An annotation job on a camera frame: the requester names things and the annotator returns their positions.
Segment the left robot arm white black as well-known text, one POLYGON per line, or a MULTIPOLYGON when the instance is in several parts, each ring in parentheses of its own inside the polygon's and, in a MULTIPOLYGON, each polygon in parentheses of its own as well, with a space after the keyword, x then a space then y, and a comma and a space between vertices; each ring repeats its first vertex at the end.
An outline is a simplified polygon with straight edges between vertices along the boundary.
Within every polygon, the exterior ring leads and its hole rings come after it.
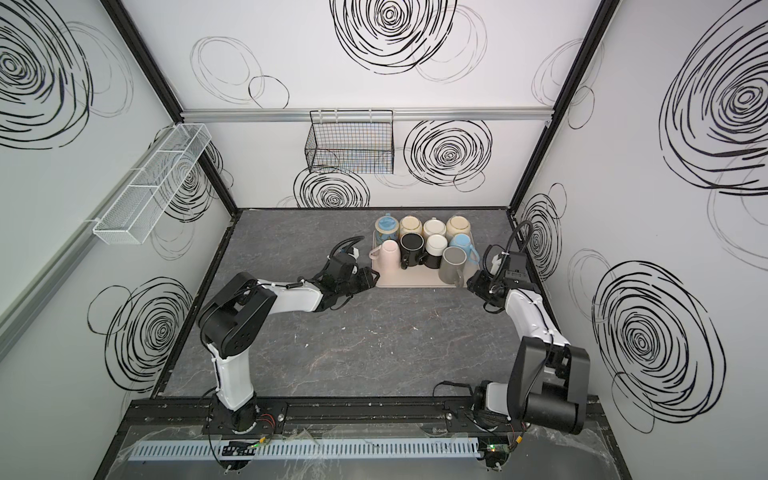
POLYGON ((240 272, 213 297, 198 328, 214 366, 214 404, 223 408, 233 432, 246 433, 257 423, 259 408, 249 352, 268 317, 342 307, 355 295, 374 288, 379 279, 380 273, 360 266, 355 255, 337 253, 310 278, 275 282, 240 272))

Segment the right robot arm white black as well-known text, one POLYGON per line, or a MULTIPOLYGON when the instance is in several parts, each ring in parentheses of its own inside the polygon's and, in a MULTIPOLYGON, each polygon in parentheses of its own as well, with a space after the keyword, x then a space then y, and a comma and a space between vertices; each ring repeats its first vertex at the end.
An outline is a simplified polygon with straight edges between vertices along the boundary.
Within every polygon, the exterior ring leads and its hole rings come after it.
POLYGON ((478 410, 522 428, 578 434, 587 414, 589 354, 559 331, 526 268, 525 254, 502 251, 491 266, 482 258, 467 280, 486 312, 512 320, 520 340, 509 380, 484 381, 476 389, 478 410))

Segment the white black mug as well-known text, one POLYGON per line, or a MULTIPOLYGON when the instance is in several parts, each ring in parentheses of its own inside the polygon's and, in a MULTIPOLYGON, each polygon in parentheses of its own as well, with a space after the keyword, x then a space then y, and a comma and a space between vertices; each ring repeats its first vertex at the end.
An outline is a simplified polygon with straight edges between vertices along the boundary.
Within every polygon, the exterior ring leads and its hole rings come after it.
POLYGON ((425 242, 425 254, 423 264, 433 270, 440 268, 444 250, 448 246, 448 241, 444 235, 430 235, 425 242))

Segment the grey mug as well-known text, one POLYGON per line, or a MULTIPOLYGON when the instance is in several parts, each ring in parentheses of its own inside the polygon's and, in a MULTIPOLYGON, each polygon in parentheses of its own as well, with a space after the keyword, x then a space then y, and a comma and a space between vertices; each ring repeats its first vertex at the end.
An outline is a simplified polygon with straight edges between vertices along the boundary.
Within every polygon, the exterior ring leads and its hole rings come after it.
POLYGON ((465 285, 464 269, 467 262, 466 252, 457 246, 448 246, 442 254, 438 271, 442 283, 462 288, 465 285))

